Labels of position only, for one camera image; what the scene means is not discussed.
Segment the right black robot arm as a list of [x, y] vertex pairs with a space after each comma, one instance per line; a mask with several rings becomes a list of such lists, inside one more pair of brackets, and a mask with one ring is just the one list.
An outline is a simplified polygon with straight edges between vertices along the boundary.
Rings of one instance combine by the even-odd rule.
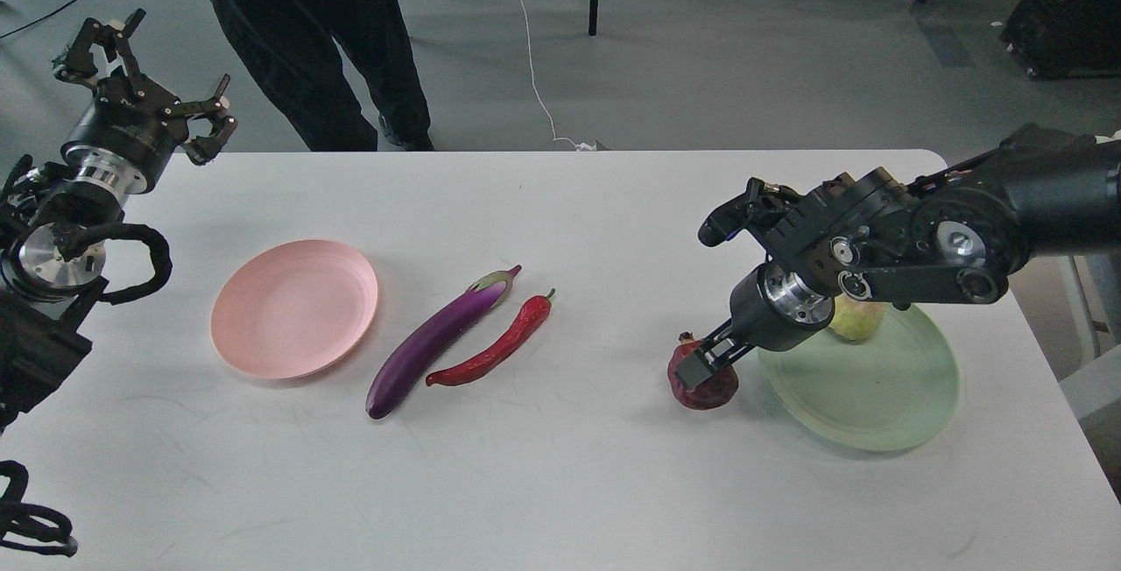
[[731, 293], [730, 317], [675, 368], [693, 389], [754, 349], [784, 352], [828, 326], [835, 300], [986, 305], [1034, 257], [1117, 251], [1120, 145], [1023, 125], [993, 151], [908, 185], [876, 168], [800, 194], [749, 179], [698, 229], [748, 232], [765, 263]]

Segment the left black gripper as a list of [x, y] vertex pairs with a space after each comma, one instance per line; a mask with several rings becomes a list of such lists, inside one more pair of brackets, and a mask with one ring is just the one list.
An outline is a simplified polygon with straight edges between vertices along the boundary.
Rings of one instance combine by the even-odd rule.
[[[229, 74], [220, 79], [211, 96], [200, 101], [147, 95], [143, 73], [130, 45], [143, 19], [143, 9], [136, 9], [124, 21], [103, 24], [89, 18], [71, 44], [52, 59], [53, 79], [91, 92], [89, 107], [68, 140], [61, 145], [61, 158], [70, 166], [81, 166], [93, 156], [115, 156], [115, 164], [129, 167], [123, 177], [128, 194], [151, 192], [176, 147], [196, 166], [216, 159], [239, 123], [229, 113]], [[100, 76], [96, 50], [109, 75], [118, 73], [123, 77], [123, 88], [110, 88], [109, 76]], [[209, 123], [207, 135], [191, 132], [191, 123], [196, 121]]]

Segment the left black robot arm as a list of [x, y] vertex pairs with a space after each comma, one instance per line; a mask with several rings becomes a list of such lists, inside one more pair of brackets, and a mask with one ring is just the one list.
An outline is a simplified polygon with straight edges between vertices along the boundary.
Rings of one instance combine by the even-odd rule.
[[211, 96], [180, 100], [145, 75], [130, 38], [143, 21], [89, 18], [53, 59], [53, 76], [92, 101], [61, 145], [61, 162], [24, 155], [3, 176], [3, 427], [39, 406], [91, 352], [80, 326], [99, 303], [151, 296], [172, 278], [172, 248], [129, 223], [128, 197], [151, 192], [173, 151], [197, 166], [237, 130], [223, 76]]

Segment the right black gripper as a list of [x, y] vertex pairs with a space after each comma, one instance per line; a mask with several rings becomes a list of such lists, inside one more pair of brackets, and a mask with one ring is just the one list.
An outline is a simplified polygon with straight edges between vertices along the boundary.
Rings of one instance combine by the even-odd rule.
[[731, 320], [713, 330], [686, 356], [676, 374], [688, 388], [708, 380], [754, 348], [793, 350], [830, 325], [833, 297], [817, 294], [795, 271], [763, 263], [731, 292]]

